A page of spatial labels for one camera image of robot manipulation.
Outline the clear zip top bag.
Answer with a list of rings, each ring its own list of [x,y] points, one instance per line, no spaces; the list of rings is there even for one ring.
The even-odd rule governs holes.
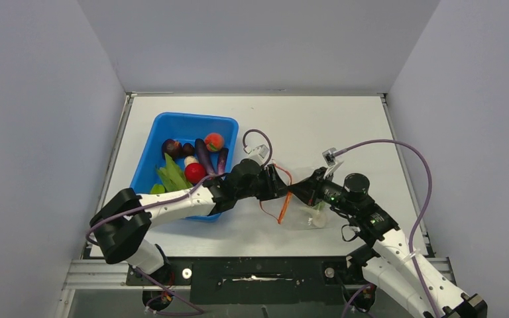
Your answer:
[[[303,166],[301,168],[288,169],[283,164],[278,164],[277,161],[271,161],[278,170],[278,175],[284,180],[286,185],[291,185],[296,182],[302,181],[304,178],[310,176],[316,167]],[[317,230],[317,228],[306,227],[305,221],[302,219],[303,214],[301,209],[303,207],[310,207],[303,204],[297,197],[289,193],[285,197],[273,199],[268,201],[259,201],[259,207],[263,213],[273,217],[276,222],[284,229],[289,231],[302,231],[302,230]],[[328,223],[323,228],[330,227],[330,214],[328,209],[324,209],[328,217]]]

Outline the small fake white mushroom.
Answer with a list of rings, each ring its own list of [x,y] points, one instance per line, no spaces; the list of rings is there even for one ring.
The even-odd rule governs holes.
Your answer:
[[[195,156],[187,156],[184,158],[184,165],[188,167],[190,164],[198,163],[198,159]]]

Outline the small dark fake fig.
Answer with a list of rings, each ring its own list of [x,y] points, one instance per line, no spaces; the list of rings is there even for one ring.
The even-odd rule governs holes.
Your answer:
[[[195,148],[191,143],[185,143],[182,145],[181,157],[193,156],[195,154]]]

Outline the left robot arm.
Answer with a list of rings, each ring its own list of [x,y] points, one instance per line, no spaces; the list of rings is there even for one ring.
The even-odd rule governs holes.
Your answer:
[[[127,262],[153,274],[168,261],[157,244],[145,239],[151,228],[187,217],[218,215],[242,199],[268,201],[287,193],[275,166],[244,159],[230,172],[206,176],[189,189],[162,194],[122,189],[91,219],[86,239],[100,248],[106,263]]]

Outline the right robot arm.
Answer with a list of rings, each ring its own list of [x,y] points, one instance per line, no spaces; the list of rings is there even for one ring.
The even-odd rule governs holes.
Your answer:
[[[397,222],[368,194],[366,176],[352,173],[338,185],[325,173],[317,169],[288,190],[306,205],[328,204],[365,242],[362,252],[349,256],[350,280],[375,285],[412,317],[487,317],[488,305],[479,294],[458,288],[409,245]]]

